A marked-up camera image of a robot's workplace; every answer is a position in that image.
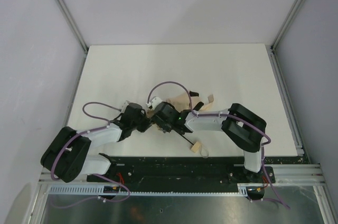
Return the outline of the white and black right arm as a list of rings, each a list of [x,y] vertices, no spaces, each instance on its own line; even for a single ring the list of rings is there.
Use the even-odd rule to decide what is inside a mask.
[[[258,173],[262,168],[262,139],[267,138],[266,122],[241,104],[234,103],[221,111],[177,111],[162,102],[154,109],[151,121],[162,131],[181,135],[199,131],[223,132],[243,150],[244,168]]]

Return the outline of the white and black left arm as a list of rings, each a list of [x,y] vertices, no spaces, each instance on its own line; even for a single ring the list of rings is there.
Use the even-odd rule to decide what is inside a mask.
[[[112,119],[93,116],[103,120],[105,125],[83,131],[69,126],[63,127],[41,157],[41,165],[51,172],[51,179],[72,182],[80,175],[106,174],[112,166],[112,160],[105,154],[90,155],[94,148],[108,143],[118,143],[128,138],[133,131],[145,132],[151,121],[141,105],[126,102],[120,114]]]

